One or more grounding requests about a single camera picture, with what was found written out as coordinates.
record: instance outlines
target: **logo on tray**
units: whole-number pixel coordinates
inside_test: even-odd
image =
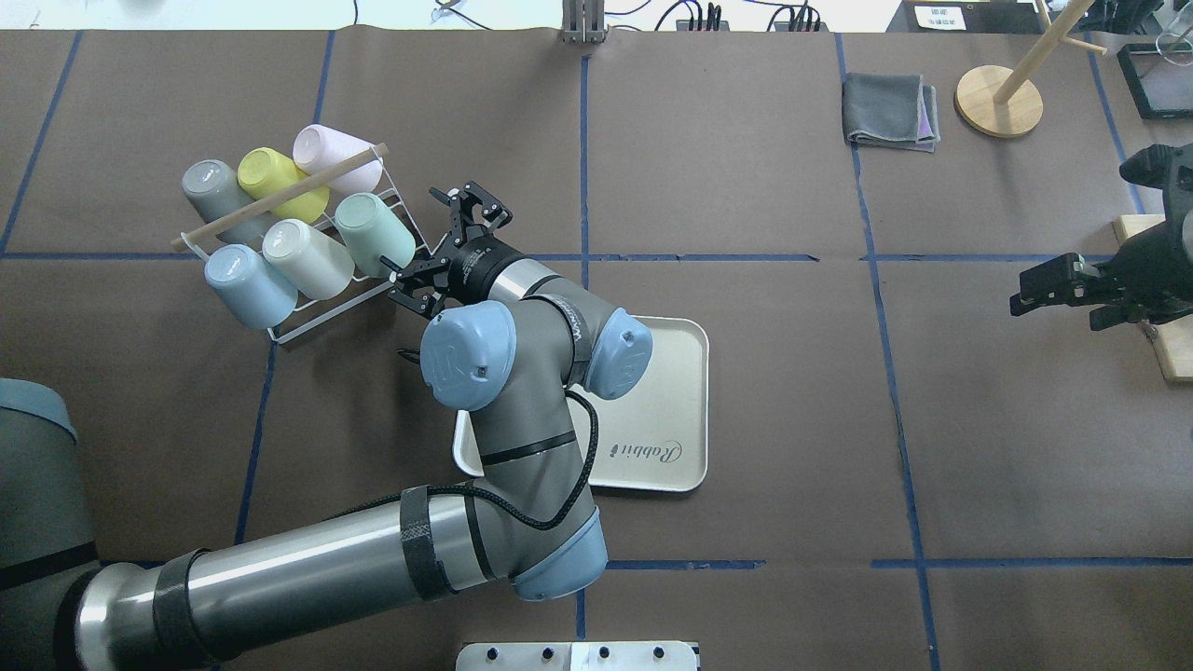
[[[629,460],[659,460],[660,463],[674,463],[684,456],[684,445],[679,441],[663,441],[659,445],[631,445],[614,443],[608,453],[610,458],[625,457]]]

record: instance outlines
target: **gray cloth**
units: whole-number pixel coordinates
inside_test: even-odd
[[[940,141],[937,90],[920,75],[848,73],[841,93],[849,142],[931,153]]]

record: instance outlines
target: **blue joint cap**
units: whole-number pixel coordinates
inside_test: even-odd
[[[580,530],[543,561],[514,575],[512,583],[523,601],[555,599],[595,583],[606,564],[608,552],[600,528],[600,510],[594,510]]]
[[[617,308],[596,338],[585,376],[585,389],[606,401],[620,399],[642,380],[655,349],[644,324]]]
[[[75,444],[79,443],[79,435],[67,415],[66,401],[49,387],[26,380],[0,378],[0,408],[32,414],[57,424],[70,433]]]
[[[509,380],[517,345],[514,316],[505,303],[446,309],[422,332],[422,381],[450,408],[481,410]]]

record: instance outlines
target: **white label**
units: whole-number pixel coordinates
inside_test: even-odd
[[[960,7],[915,7],[915,23],[931,30],[965,30]]]

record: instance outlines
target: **white tray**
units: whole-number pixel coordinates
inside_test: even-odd
[[[600,442],[589,482],[599,487],[687,492],[709,470],[709,336],[687,319],[639,316],[654,336],[645,375],[629,394],[592,401]],[[568,404],[580,451],[588,448],[588,414]],[[464,473],[480,476],[481,457],[468,413],[456,414],[452,456]]]

